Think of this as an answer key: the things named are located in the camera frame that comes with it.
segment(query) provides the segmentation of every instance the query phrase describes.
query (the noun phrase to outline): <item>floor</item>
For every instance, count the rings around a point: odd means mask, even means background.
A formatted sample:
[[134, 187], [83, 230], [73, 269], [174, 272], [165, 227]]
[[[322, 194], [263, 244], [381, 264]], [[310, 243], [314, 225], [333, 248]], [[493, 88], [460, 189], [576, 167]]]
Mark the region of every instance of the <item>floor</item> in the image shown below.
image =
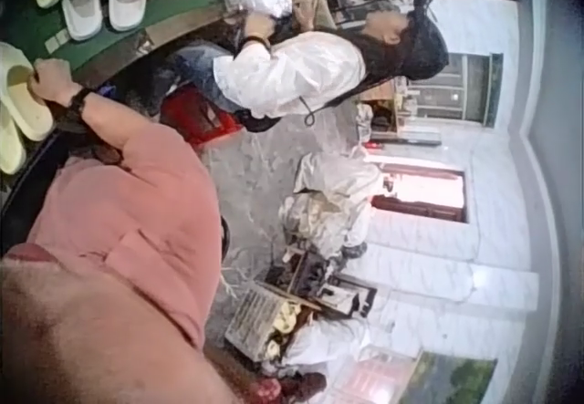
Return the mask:
[[286, 117], [262, 134], [244, 130], [207, 145], [203, 162], [217, 190], [221, 213], [231, 231], [231, 247], [224, 261], [224, 279], [215, 297], [206, 333], [221, 344], [238, 306], [235, 296], [245, 283], [267, 270], [284, 252], [277, 212], [291, 193], [297, 163], [311, 151], [348, 151], [357, 143], [354, 106], [345, 103], [319, 112], [313, 127], [304, 117]]

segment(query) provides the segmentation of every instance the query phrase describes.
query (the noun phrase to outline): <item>woman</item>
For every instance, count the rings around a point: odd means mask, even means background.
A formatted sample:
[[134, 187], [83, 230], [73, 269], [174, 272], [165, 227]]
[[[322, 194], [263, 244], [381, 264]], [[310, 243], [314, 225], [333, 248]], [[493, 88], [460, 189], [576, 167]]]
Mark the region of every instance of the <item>woman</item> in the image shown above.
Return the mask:
[[198, 41], [170, 56], [169, 63], [249, 130], [263, 131], [281, 117], [312, 116], [390, 78], [416, 80], [440, 72], [448, 52], [426, 15], [430, 2], [415, 0], [407, 15], [369, 13], [359, 33], [315, 28], [312, 16], [297, 16], [303, 33], [274, 46], [269, 42], [274, 20], [252, 13], [235, 56]]

